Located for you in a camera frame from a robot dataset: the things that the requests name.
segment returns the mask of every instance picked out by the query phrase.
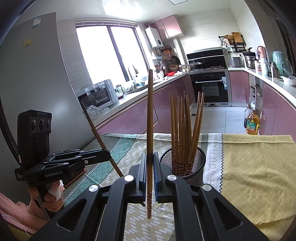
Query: white bandage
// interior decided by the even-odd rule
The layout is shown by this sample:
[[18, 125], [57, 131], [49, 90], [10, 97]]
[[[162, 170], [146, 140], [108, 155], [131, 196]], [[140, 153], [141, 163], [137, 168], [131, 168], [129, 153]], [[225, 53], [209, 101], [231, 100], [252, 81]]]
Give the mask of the white bandage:
[[59, 200], [62, 196], [62, 193], [60, 191], [60, 186], [64, 188], [64, 184], [62, 180], [59, 181], [59, 187], [56, 190], [52, 190], [51, 188], [48, 190], [48, 192], [56, 197], [56, 201]]

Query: countertop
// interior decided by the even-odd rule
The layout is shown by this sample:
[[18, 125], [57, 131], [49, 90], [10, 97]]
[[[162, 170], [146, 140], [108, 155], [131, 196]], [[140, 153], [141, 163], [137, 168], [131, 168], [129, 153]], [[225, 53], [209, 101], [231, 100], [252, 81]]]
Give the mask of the countertop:
[[[153, 91], [156, 91], [156, 90], [162, 88], [163, 86], [170, 84], [171, 82], [174, 82], [175, 80], [177, 80], [179, 78], [182, 78], [185, 75], [186, 75], [186, 73], [180, 73], [180, 75], [177, 75], [177, 76], [166, 77], [163, 81], [153, 85]], [[116, 103], [109, 106], [110, 111], [108, 113], [100, 115], [96, 119], [94, 119], [91, 116], [94, 126], [98, 126], [103, 121], [107, 120], [108, 118], [110, 118], [114, 114], [118, 113], [122, 109], [128, 107], [129, 105], [135, 103], [139, 99], [145, 97], [147, 94], [148, 94], [148, 88], [144, 89], [142, 91], [136, 92], [136, 93], [124, 95], [124, 97], [122, 99], [118, 100]]]
[[240, 68], [239, 67], [236, 67], [236, 68], [229, 67], [228, 70], [229, 71], [243, 70], [243, 71], [246, 71], [246, 72], [254, 75], [255, 77], [264, 81], [266, 84], [270, 85], [273, 89], [275, 89], [278, 93], [280, 93], [286, 100], [288, 100], [291, 103], [291, 105], [294, 106], [294, 108], [296, 108], [296, 88], [295, 87], [285, 85], [284, 82], [279, 81], [277, 79], [264, 77], [264, 76], [262, 76], [261, 73], [256, 73], [256, 71], [254, 69], [247, 69], [244, 67], [240, 67]]

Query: yellow sticker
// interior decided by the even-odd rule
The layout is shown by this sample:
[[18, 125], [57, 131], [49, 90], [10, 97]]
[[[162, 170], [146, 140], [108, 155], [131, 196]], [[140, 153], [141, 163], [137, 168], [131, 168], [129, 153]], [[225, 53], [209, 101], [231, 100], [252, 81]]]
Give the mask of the yellow sticker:
[[26, 41], [24, 41], [24, 48], [31, 45], [31, 39], [27, 39]]

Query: microwave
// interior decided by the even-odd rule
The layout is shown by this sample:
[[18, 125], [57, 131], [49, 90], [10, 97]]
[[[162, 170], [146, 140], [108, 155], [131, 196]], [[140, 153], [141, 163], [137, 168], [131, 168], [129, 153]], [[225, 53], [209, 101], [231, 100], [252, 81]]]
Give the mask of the microwave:
[[94, 105], [102, 110], [114, 104], [118, 98], [111, 80], [104, 80], [95, 85], [88, 85], [75, 91], [79, 103], [83, 102], [85, 108]]

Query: black mesh cup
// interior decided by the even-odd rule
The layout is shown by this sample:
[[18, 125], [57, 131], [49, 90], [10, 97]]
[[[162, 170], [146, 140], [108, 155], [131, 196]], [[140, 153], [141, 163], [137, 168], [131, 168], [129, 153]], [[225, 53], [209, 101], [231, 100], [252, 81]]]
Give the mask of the black mesh cup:
[[[172, 170], [172, 148], [169, 148], [163, 153], [159, 162], [168, 165]], [[182, 176], [181, 178], [185, 179], [188, 184], [192, 184], [192, 182], [194, 182], [194, 184], [201, 186], [204, 166], [205, 153], [201, 148], [197, 147], [191, 174]]]

